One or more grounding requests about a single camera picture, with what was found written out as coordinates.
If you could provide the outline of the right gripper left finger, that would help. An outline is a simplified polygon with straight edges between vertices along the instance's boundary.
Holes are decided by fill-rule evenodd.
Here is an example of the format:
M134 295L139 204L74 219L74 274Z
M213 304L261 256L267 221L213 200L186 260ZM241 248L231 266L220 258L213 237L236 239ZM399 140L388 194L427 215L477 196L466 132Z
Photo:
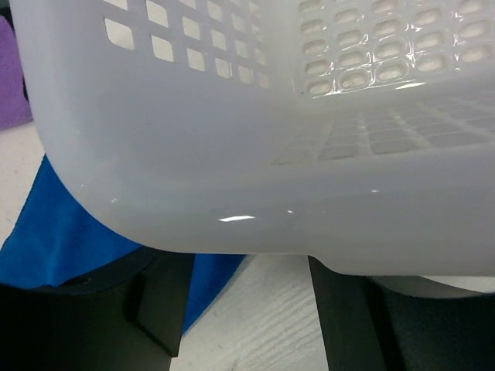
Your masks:
M1 287L3 370L167 370L192 254L139 248L59 286Z

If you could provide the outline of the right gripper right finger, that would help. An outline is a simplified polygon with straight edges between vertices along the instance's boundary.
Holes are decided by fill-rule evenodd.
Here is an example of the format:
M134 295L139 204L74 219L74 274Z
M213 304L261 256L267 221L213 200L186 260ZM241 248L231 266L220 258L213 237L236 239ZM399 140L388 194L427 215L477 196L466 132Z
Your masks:
M494 295L309 268L330 370L492 370Z

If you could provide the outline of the blue towel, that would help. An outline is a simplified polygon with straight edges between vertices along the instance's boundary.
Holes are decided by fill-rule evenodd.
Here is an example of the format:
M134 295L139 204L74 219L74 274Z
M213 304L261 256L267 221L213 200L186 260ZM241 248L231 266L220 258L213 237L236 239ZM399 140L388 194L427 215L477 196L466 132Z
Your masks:
M44 158L13 231L1 248L1 282L19 288L59 286L139 248L93 218ZM242 255L198 254L183 331L227 286Z

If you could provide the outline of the purple towel black trim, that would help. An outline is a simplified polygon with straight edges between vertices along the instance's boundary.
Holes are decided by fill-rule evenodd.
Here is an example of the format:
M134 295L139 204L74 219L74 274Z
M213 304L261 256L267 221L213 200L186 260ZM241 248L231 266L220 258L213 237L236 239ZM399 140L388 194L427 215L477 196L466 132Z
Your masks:
M1 130L32 120L14 29L1 15Z

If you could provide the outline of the white plastic basket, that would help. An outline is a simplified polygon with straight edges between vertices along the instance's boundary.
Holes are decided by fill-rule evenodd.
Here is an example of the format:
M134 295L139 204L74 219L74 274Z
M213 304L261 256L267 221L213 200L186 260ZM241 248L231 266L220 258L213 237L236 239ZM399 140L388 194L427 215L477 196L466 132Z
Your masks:
M13 1L71 195L187 253L494 273L492 1Z

